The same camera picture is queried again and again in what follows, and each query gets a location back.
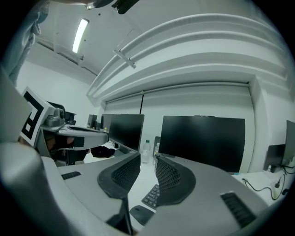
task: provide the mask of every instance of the mouse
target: mouse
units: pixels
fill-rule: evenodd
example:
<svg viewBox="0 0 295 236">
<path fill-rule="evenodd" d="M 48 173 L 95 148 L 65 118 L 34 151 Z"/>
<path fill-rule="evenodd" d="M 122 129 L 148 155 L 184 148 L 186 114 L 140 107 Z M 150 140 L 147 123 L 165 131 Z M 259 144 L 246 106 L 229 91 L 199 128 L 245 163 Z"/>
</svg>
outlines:
<svg viewBox="0 0 295 236">
<path fill-rule="evenodd" d="M 133 207 L 129 212 L 138 221 L 138 223 L 143 226 L 145 226 L 154 215 L 154 212 L 140 205 Z"/>
</svg>

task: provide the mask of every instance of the white wall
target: white wall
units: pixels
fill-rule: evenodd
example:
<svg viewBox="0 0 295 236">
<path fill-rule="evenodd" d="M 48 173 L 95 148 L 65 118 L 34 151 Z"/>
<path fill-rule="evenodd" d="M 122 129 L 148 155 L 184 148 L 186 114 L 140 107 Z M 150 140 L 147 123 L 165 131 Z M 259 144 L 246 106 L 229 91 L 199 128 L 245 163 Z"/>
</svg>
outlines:
<svg viewBox="0 0 295 236">
<path fill-rule="evenodd" d="M 76 113 L 76 125 L 86 127 L 89 114 L 94 113 L 94 106 L 86 96 L 87 83 L 25 61 L 17 90 L 22 93 L 26 86 L 45 100 L 62 104 L 66 111 Z"/>
<path fill-rule="evenodd" d="M 105 113 L 139 114 L 141 98 L 137 96 L 107 104 Z M 245 148 L 240 172 L 248 171 L 253 153 L 255 131 L 253 106 L 247 87 L 196 86 L 146 94 L 142 114 L 145 118 L 141 149 L 145 140 L 150 140 L 151 147 L 153 147 L 155 136 L 161 136 L 164 115 L 211 115 L 245 119 Z"/>
</svg>

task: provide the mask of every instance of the fluorescent light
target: fluorescent light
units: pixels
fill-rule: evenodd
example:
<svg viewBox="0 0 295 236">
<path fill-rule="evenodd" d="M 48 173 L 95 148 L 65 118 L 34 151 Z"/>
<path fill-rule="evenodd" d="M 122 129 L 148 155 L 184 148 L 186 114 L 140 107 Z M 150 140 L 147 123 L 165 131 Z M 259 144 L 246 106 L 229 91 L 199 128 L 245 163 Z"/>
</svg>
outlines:
<svg viewBox="0 0 295 236">
<path fill-rule="evenodd" d="M 87 19 L 82 19 L 79 24 L 79 27 L 78 27 L 78 30 L 77 30 L 77 33 L 75 36 L 75 40 L 74 40 L 74 45 L 73 45 L 73 52 L 74 53 L 78 52 L 80 41 L 82 39 L 83 33 L 84 33 L 88 23 L 89 23 L 89 21 Z"/>
</svg>

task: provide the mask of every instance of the black keyboard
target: black keyboard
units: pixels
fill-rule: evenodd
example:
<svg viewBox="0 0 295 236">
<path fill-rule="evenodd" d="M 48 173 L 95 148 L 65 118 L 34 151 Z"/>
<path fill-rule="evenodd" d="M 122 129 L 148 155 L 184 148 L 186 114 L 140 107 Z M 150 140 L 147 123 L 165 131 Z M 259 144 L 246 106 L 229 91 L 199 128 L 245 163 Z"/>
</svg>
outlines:
<svg viewBox="0 0 295 236">
<path fill-rule="evenodd" d="M 156 184 L 151 191 L 142 199 L 142 202 L 150 208 L 156 210 L 157 199 L 160 196 L 159 186 Z"/>
</svg>

